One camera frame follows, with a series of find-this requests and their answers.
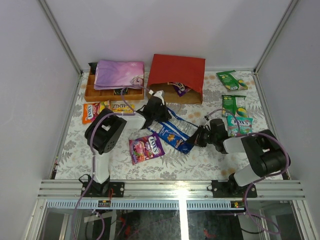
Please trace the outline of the yellow chocolate candy packet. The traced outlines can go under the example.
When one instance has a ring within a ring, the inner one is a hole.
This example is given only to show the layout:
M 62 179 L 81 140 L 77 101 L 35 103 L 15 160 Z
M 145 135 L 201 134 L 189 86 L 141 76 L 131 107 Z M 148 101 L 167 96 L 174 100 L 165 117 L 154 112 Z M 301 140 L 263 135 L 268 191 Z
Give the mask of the yellow chocolate candy packet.
M 120 114 L 132 114 L 135 111 L 135 105 L 134 104 L 128 105 L 125 103 L 112 103 L 111 110 L 115 113 L 120 113 Z

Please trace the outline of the purple candy packet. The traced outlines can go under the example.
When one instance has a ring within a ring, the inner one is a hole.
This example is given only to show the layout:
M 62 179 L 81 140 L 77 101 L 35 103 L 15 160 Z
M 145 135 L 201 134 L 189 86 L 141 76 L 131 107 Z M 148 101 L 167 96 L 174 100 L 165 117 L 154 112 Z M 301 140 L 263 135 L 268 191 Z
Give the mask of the purple candy packet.
M 162 157 L 165 154 L 160 138 L 156 133 L 130 139 L 128 142 L 133 165 Z

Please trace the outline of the teal candy packet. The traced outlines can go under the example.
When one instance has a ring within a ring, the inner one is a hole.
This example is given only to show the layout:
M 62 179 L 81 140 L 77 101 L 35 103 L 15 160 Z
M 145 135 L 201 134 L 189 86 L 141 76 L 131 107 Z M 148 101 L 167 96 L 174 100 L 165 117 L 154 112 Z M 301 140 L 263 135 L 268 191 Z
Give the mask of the teal candy packet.
M 253 119 L 250 117 L 236 117 L 232 115 L 227 116 L 227 133 L 229 137 L 236 135 L 244 135 L 252 132 Z

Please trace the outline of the red paper bag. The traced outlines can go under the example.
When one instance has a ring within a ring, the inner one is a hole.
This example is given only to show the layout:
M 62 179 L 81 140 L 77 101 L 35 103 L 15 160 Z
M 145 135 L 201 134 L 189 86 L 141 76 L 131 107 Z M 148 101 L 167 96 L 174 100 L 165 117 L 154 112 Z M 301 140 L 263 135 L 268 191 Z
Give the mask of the red paper bag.
M 199 57 L 154 54 L 147 87 L 154 92 L 163 90 L 167 103 L 201 105 L 205 63 L 206 60 Z M 172 83 L 183 84 L 190 91 L 179 96 Z

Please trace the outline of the green snack packet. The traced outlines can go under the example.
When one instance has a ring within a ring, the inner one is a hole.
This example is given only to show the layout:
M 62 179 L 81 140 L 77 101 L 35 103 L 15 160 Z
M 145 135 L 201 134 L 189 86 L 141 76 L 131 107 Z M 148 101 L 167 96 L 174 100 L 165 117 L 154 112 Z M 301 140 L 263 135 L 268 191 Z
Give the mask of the green snack packet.
M 229 91 L 248 90 L 249 87 L 242 79 L 237 79 L 233 76 L 235 72 L 235 70 L 217 72 L 216 76 Z
M 248 117 L 246 109 L 246 96 L 244 95 L 222 95 L 222 117 L 231 113 L 236 117 Z

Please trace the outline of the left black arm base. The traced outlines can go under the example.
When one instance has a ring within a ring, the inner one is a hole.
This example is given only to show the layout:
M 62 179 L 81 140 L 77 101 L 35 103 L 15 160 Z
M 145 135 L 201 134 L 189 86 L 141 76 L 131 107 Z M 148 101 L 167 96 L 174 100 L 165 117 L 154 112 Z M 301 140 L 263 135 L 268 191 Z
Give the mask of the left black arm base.
M 125 192 L 124 182 L 113 182 L 108 178 L 98 183 L 88 174 L 82 175 L 78 181 L 82 184 L 81 195 L 87 198 L 123 198 Z

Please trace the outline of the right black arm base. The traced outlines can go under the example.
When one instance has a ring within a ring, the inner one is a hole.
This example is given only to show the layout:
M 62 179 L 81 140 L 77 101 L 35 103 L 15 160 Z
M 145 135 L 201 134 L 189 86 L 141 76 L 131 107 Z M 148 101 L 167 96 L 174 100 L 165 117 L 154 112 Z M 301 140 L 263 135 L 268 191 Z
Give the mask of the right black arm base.
M 253 182 L 249 177 L 236 176 L 235 173 L 227 181 L 212 180 L 211 188 L 214 198 L 244 198 L 248 186 Z

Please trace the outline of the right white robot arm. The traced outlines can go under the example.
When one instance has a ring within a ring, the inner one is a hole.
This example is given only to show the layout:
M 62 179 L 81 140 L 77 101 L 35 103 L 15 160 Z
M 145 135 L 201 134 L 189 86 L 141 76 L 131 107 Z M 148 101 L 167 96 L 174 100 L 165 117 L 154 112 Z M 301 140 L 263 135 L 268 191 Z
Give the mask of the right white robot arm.
M 191 145 L 206 147 L 214 145 L 222 154 L 245 153 L 248 165 L 228 177 L 228 192 L 240 197 L 246 186 L 267 177 L 284 173 L 291 164 L 289 154 L 270 130 L 250 132 L 240 136 L 228 136 L 222 119 L 209 121 L 209 126 L 201 125 L 187 140 Z

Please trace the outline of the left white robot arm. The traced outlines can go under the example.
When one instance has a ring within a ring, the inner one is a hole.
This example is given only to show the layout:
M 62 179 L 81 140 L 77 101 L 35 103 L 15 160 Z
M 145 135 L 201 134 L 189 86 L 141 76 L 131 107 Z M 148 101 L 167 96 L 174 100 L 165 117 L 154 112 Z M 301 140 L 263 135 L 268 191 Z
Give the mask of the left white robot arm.
M 84 134 L 93 154 L 92 178 L 95 181 L 92 185 L 93 193 L 102 198 L 110 190 L 106 182 L 110 178 L 109 160 L 97 155 L 112 151 L 126 131 L 140 131 L 150 127 L 156 120 L 165 122 L 170 118 L 164 97 L 157 94 L 151 96 L 140 110 L 134 110 L 132 113 L 113 112 L 105 107 Z

